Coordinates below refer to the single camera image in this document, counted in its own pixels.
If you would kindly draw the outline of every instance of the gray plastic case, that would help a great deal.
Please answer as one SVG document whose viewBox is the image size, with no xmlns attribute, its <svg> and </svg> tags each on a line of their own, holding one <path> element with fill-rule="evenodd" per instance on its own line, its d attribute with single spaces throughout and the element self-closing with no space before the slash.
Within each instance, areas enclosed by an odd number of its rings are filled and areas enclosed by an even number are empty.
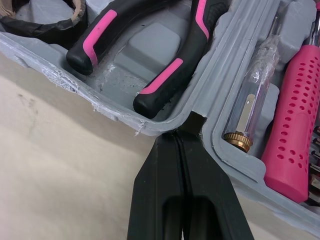
<svg viewBox="0 0 320 240">
<path fill-rule="evenodd" d="M 62 1 L 32 0 L 17 13 L 17 18 L 46 24 L 67 19 L 72 12 L 58 2 Z M 87 0 L 89 22 L 110 2 Z M 61 8 L 54 19 L 46 14 L 52 4 Z M 280 62 L 267 93 L 254 145 L 246 154 L 224 141 L 222 135 L 252 55 L 266 39 L 279 6 L 285 6 L 278 31 Z M 320 238 L 320 217 L 268 188 L 264 182 L 266 167 L 259 160 L 267 127 L 274 117 L 285 66 L 310 33 L 316 17 L 315 2 L 230 2 L 229 11 L 217 23 L 214 42 L 186 91 L 177 94 L 154 119 L 147 119 L 134 112 L 133 99 L 174 57 L 188 29 L 190 8 L 190 0 L 181 0 L 135 22 L 90 76 L 75 72 L 67 64 L 66 49 L 1 32 L 1 26 L 0 51 L 20 65 L 43 73 L 56 85 L 84 97 L 95 110 L 114 121 L 124 122 L 136 129 L 137 134 L 157 136 L 178 128 L 191 112 L 205 117 L 201 131 L 203 144 L 228 173 L 235 190 L 267 206 L 287 223 Z"/>
</svg>

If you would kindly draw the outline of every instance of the rubber grip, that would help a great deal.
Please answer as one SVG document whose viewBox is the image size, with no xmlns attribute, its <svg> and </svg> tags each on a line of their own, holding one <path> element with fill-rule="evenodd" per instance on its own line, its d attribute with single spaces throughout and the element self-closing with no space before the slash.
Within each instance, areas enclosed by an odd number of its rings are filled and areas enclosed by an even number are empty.
<svg viewBox="0 0 320 240">
<path fill-rule="evenodd" d="M 136 19 L 177 0 L 114 0 L 96 17 L 67 52 L 68 64 L 90 75 L 122 32 Z"/>
<path fill-rule="evenodd" d="M 194 0 L 186 41 L 174 59 L 134 99 L 134 110 L 149 118 L 187 87 L 208 49 L 218 19 L 228 11 L 227 0 Z"/>
<path fill-rule="evenodd" d="M 296 203 L 308 199 L 309 147 L 320 99 L 320 48 L 304 45 L 285 73 L 262 155 L 265 184 Z"/>
</svg>

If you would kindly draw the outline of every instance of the black clamp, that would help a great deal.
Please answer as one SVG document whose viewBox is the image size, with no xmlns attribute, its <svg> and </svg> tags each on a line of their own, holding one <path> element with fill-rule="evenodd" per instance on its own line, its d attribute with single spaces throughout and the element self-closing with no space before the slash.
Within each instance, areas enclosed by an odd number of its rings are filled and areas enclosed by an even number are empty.
<svg viewBox="0 0 320 240">
<path fill-rule="evenodd" d="M 127 240 L 254 240 L 228 175 L 196 136 L 158 137 L 133 187 Z"/>
</svg>

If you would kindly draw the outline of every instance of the black plastic object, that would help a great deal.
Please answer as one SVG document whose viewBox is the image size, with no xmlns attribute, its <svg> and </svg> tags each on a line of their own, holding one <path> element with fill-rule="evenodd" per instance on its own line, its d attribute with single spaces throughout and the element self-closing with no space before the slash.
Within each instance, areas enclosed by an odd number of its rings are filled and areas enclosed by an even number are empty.
<svg viewBox="0 0 320 240">
<path fill-rule="evenodd" d="M 133 187 L 127 240 L 254 240 L 227 174 L 194 135 L 158 137 Z"/>
<path fill-rule="evenodd" d="M 12 0 L 12 10 L 16 12 L 30 0 Z M 0 23 L 8 33 L 27 38 L 37 38 L 47 44 L 58 44 L 70 49 L 87 29 L 87 11 L 85 0 L 79 2 L 77 16 L 52 24 L 39 24 L 15 19 L 13 16 L 3 16 Z M 64 0 L 69 7 L 75 9 L 72 0 Z"/>
<path fill-rule="evenodd" d="M 68 51 L 69 65 L 90 75 L 124 30 L 136 19 L 178 0 L 114 0 L 95 18 L 76 44 Z"/>
<path fill-rule="evenodd" d="M 228 11 L 227 0 L 194 0 L 186 41 L 168 66 L 134 99 L 134 110 L 154 118 L 166 103 L 187 87 L 206 53 L 218 19 Z"/>
</svg>

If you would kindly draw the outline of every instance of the brass cap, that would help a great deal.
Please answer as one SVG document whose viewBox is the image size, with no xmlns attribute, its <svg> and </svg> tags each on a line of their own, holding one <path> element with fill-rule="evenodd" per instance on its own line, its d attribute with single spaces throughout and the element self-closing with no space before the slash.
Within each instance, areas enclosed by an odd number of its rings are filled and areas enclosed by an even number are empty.
<svg viewBox="0 0 320 240">
<path fill-rule="evenodd" d="M 232 144 L 236 148 L 244 151 L 245 153 L 249 152 L 250 147 L 253 142 L 240 132 L 229 132 L 223 136 L 224 140 Z"/>
</svg>

